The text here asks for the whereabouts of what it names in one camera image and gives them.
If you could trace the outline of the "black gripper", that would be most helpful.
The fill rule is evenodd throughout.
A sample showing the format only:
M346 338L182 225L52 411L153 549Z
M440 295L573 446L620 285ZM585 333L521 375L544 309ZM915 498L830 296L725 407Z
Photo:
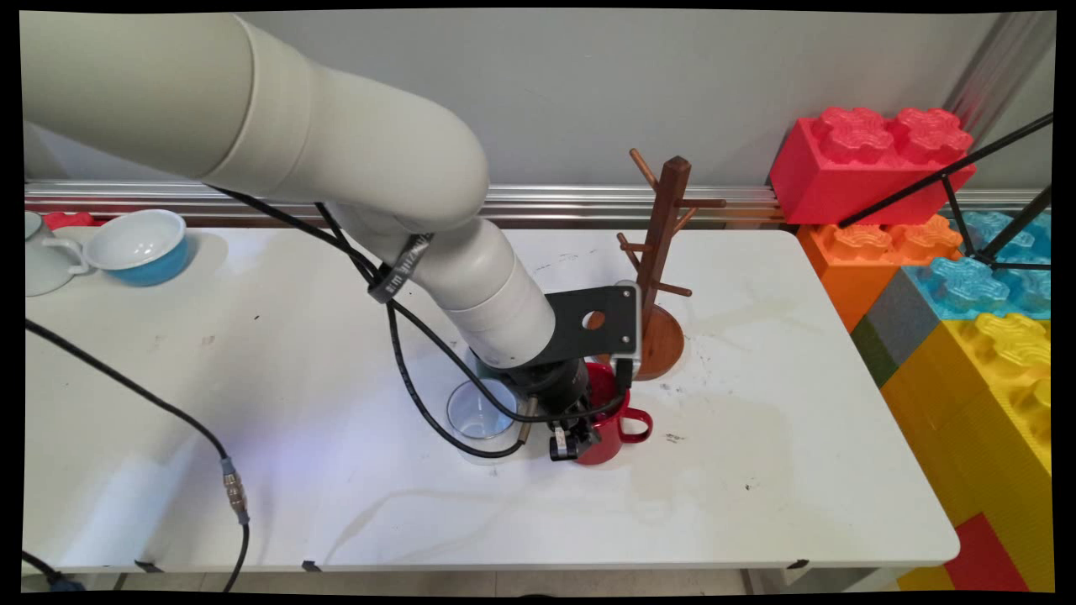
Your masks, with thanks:
M587 452L589 444L600 444L603 413L583 416L592 409L592 386L589 386L587 363L582 358L553 361L553 363L504 369L504 381L525 399L538 400L538 413L514 411L509 418L539 417L550 423L549 458L552 462L579 460ZM585 423L572 423L585 418Z

